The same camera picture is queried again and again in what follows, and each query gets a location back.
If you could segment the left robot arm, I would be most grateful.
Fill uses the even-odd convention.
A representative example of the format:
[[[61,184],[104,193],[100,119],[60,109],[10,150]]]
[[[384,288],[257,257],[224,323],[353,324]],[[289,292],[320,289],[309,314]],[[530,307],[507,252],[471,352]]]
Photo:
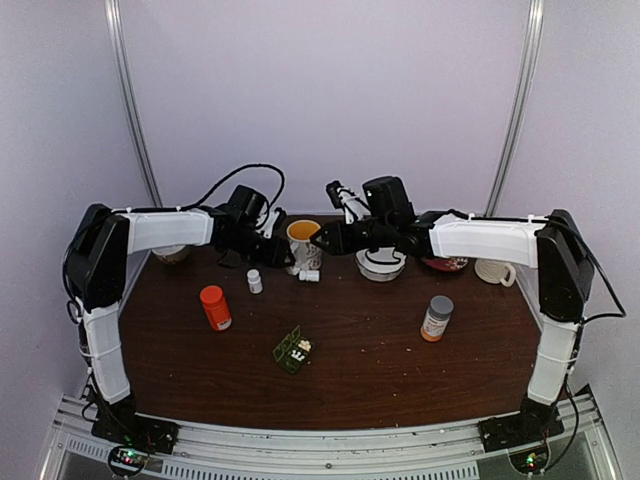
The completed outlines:
[[[119,334],[128,258],[171,247],[212,246],[284,269],[294,264],[288,241],[275,232],[285,216],[280,208],[268,208],[264,195],[243,185],[215,207],[111,209],[97,203],[86,210],[62,272],[81,352],[105,403],[115,405],[131,395]]]

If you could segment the small white pill bottle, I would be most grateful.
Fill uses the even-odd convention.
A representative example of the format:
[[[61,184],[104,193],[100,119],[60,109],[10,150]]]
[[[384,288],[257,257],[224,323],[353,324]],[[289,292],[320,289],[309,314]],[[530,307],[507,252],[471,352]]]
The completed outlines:
[[[260,294],[263,291],[261,274],[257,269],[247,271],[247,283],[252,294]]]

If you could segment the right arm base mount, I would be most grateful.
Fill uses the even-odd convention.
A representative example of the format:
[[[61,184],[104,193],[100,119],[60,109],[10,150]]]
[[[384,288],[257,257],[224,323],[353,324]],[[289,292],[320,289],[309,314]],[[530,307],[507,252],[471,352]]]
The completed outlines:
[[[478,423],[486,453],[542,442],[565,431],[556,404],[543,405],[524,398],[517,413]]]

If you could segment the green pill organizer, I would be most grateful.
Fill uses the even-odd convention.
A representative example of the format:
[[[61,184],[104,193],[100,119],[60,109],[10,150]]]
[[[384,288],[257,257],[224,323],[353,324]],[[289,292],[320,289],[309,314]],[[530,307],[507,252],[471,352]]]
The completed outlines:
[[[302,335],[297,325],[272,350],[276,364],[286,373],[294,375],[308,362],[315,343]]]

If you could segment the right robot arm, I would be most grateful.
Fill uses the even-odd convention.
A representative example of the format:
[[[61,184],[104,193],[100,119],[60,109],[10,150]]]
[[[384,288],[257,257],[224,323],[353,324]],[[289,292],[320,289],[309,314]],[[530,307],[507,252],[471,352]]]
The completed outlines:
[[[543,327],[521,412],[512,430],[519,440],[535,440],[551,424],[578,349],[580,325],[590,295],[594,260],[571,214],[492,219],[454,209],[415,213],[402,180],[382,176],[365,182],[358,197],[339,181],[326,187],[342,220],[312,235],[323,252],[339,256],[392,247],[416,258],[468,257],[519,264],[538,272]]]

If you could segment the large orange pill bottle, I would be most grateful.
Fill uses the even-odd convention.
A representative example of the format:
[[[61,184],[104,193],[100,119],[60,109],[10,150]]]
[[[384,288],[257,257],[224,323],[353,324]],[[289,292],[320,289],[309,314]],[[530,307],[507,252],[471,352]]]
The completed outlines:
[[[210,326],[218,332],[224,331],[231,326],[232,317],[224,295],[223,301],[219,305],[205,306],[201,303]]]

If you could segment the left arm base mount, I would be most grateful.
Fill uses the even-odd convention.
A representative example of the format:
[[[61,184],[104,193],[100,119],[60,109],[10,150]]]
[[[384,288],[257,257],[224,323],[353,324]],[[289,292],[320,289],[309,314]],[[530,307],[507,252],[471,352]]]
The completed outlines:
[[[128,397],[115,404],[99,403],[91,433],[95,437],[142,452],[171,454],[179,425],[139,415],[135,399]]]

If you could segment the orange bottle cap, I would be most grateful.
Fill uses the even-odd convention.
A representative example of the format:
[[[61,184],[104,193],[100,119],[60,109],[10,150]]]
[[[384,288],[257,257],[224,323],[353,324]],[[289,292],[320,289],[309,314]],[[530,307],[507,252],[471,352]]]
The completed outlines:
[[[200,291],[199,298],[203,305],[215,306],[223,301],[224,292],[217,285],[209,285]]]

